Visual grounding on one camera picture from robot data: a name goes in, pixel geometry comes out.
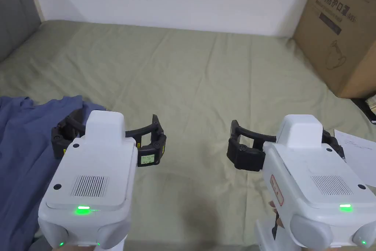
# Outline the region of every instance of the blue cloth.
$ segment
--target blue cloth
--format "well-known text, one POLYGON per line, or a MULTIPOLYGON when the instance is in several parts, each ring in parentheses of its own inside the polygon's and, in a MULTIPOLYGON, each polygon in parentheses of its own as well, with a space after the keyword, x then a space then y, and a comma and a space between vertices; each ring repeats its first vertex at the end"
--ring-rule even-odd
POLYGON ((55 173, 51 129, 76 109, 104 107, 81 96, 35 106, 28 97, 0 97, 1 250, 27 250, 37 230, 38 207, 55 173))

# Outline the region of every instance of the brown cardboard box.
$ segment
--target brown cardboard box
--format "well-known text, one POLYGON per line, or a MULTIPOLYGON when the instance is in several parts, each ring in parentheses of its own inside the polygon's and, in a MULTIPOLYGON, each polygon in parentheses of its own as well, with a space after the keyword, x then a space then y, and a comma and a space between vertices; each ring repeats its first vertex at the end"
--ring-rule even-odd
POLYGON ((294 39, 335 95, 376 91, 376 0, 308 0, 294 39))

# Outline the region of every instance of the bed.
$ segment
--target bed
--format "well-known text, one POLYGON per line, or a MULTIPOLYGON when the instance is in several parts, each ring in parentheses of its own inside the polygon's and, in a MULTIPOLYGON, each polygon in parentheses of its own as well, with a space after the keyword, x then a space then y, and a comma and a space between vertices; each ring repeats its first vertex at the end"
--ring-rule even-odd
POLYGON ((253 226, 272 215, 269 195, 261 173, 226 158, 233 119, 275 135, 286 114, 313 114, 331 133, 376 141, 376 127, 328 90, 289 38, 37 26, 0 62, 0 96, 42 104, 80 94, 122 112, 128 129, 157 114, 167 135, 161 163, 137 169, 126 250, 258 250, 253 226))

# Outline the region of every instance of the hand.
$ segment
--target hand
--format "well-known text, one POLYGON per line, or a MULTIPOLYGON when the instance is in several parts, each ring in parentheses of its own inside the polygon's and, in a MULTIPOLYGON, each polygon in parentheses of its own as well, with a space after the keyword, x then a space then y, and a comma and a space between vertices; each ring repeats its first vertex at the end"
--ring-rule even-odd
MULTIPOLYGON (((274 204, 274 202, 273 202, 273 201, 270 201, 270 202, 269 202, 269 205, 273 208, 273 212, 277 214, 277 209, 276 209, 276 205, 274 204)), ((283 226, 283 223, 282 223, 281 218, 278 218, 278 220, 277 220, 277 224, 278 224, 278 226, 280 226, 280 227, 282 227, 282 228, 285 228, 285 227, 283 226)), ((314 250, 312 250, 312 249, 308 249, 308 248, 302 248, 301 250, 302 250, 302 251, 314 251, 314 250)), ((328 249, 326 249, 326 251, 340 251, 340 248, 328 248, 328 249)))

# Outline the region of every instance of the green tape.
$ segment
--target green tape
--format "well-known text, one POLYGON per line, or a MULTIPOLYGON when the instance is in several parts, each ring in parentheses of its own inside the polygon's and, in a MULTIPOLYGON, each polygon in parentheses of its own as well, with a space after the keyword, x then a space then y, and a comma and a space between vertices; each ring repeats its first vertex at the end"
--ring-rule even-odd
POLYGON ((148 163, 154 163, 154 154, 141 156, 141 165, 148 164, 148 163))

